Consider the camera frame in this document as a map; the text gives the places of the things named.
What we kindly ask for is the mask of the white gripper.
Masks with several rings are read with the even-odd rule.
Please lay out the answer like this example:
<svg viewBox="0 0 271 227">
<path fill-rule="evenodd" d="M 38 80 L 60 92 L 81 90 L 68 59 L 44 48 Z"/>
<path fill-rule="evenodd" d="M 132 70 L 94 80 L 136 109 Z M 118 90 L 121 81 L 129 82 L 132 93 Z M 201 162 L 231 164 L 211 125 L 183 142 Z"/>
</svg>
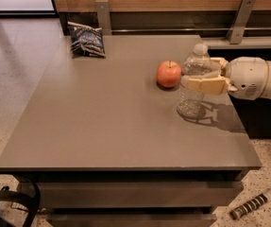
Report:
<svg viewBox="0 0 271 227">
<path fill-rule="evenodd" d="M 224 58 L 213 57 L 211 62 L 215 78 L 183 76 L 181 84 L 203 94 L 229 93 L 238 99 L 254 100 L 262 95 L 268 79 L 268 64 L 265 60 L 240 57 L 228 62 Z"/>
</svg>

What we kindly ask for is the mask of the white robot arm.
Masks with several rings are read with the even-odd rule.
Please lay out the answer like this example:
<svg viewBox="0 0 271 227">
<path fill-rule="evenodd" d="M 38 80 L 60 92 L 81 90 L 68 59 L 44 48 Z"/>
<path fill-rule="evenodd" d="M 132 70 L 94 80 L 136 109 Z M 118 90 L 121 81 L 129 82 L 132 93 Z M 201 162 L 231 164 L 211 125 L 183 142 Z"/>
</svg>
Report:
<svg viewBox="0 0 271 227">
<path fill-rule="evenodd" d="M 212 58 L 214 72 L 201 76 L 183 76 L 185 88 L 209 95 L 228 93 L 238 99 L 271 99 L 271 61 L 240 57 L 232 61 Z"/>
</svg>

